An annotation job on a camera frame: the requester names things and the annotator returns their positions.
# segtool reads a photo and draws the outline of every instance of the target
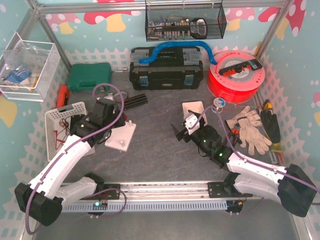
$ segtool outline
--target gray floor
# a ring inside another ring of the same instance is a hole
[[[256,200],[244,203],[243,211]],[[280,205],[264,200],[254,211],[228,215],[225,211],[122,213],[112,219],[87,214],[61,214],[33,240],[298,240],[292,216]]]
[[[146,90],[135,91],[129,82],[128,73],[113,73],[112,84],[130,97],[145,93],[148,104],[125,111],[129,120],[137,124],[127,152],[107,148],[103,144],[95,147],[96,153],[83,157],[73,168],[66,182],[75,182],[88,172],[93,172],[107,182],[142,181],[219,181],[227,172],[220,170],[208,158],[198,154],[194,143],[178,142],[170,123],[179,125],[183,121],[182,103],[202,101],[204,107],[213,104],[215,98],[208,90],[207,73],[195,90]],[[90,112],[94,106],[91,91],[73,92],[70,103],[83,101]],[[230,119],[243,108],[235,108],[227,103],[221,113],[223,119]],[[223,136],[218,117],[211,111],[206,114],[208,124]],[[243,154],[248,150],[237,147]],[[270,163],[267,153],[256,153],[256,159]]]

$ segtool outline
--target green case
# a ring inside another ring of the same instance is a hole
[[[67,86],[71,92],[93,90],[96,85],[111,82],[111,67],[108,62],[72,65]]]

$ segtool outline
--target toolbox latch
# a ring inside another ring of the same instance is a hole
[[[184,85],[191,86],[194,83],[194,75],[185,75]]]
[[[141,87],[148,87],[149,86],[148,76],[140,76],[139,85]]]

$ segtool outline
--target white picket fence pattern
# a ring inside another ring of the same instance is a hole
[[[44,102],[40,102],[41,112],[36,112],[37,122],[32,123],[34,131],[28,134],[30,144],[24,146],[26,155],[20,159],[22,169],[15,173],[17,182],[14,184],[14,187],[9,188],[9,191],[12,194],[11,200],[3,204],[6,214],[3,219],[0,219],[1,240],[19,239],[25,229],[25,214],[19,209],[14,190],[19,183],[28,183],[48,164],[47,144],[45,140],[45,113],[48,110],[56,108],[59,87],[62,84],[66,84],[68,75],[69,72],[67,68],[62,61],[60,61],[57,71],[53,76],[47,97]]]
[[[121,71],[124,68],[128,69],[130,67],[131,51],[128,48],[125,48],[124,51],[119,51],[115,48],[113,52],[110,52],[107,48],[103,52],[100,52],[98,49],[95,49],[93,52],[85,49],[83,53],[76,49],[74,53],[66,50],[65,54],[72,65],[108,62],[111,65],[112,71]]]
[[[285,165],[295,164],[303,166],[304,172],[312,182],[316,186],[320,186],[320,182],[312,177],[315,168],[309,166],[307,162],[310,154],[303,150],[305,141],[299,139],[300,129],[295,127],[296,117],[291,116],[292,106],[287,105],[288,97],[284,96],[284,88],[279,85],[280,79],[276,78],[277,71],[273,70],[270,56],[264,54],[262,62],[266,79],[260,88],[260,93],[264,100],[271,100],[273,110],[277,114],[281,132],[281,145],[282,149],[285,149],[282,154]],[[314,202],[319,202],[319,197],[316,196]],[[313,239],[320,240],[319,228],[316,227],[316,225],[320,226],[320,214],[316,206],[311,206],[305,221],[308,227],[312,228],[313,233],[311,235]]]
[[[226,50],[242,50],[244,52],[254,54],[256,49],[256,46],[253,49],[248,49],[248,46],[244,47],[243,49],[238,49],[238,46],[232,49],[229,49],[228,46],[225,46],[222,49],[215,46],[212,49],[212,52],[213,54],[217,54]],[[102,52],[98,49],[95,49],[93,52],[90,52],[88,49],[85,49],[83,52],[80,52],[78,49],[76,49],[73,53],[69,52],[68,50],[65,51],[65,55],[72,65],[107,62],[111,65],[112,71],[122,71],[125,68],[129,69],[130,54],[131,50],[128,48],[125,48],[123,51],[119,51],[117,48],[115,48],[114,51],[109,51],[107,48],[105,48]],[[203,48],[201,48],[201,60],[203,68],[208,70],[210,66],[208,54]]]

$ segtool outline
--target white glove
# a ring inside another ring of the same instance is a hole
[[[269,150],[269,146],[272,142],[263,136],[257,128],[251,125],[247,118],[242,118],[238,121],[240,125],[239,138],[242,141],[240,146],[246,147],[246,141],[249,144],[248,153],[253,156],[255,155],[255,148],[259,154],[264,155]]]
[[[234,129],[238,120],[241,118],[248,118],[250,124],[252,126],[258,127],[262,126],[261,118],[256,110],[250,110],[250,106],[246,106],[240,113],[235,115],[232,119],[226,120],[226,124],[229,126],[230,129]]]

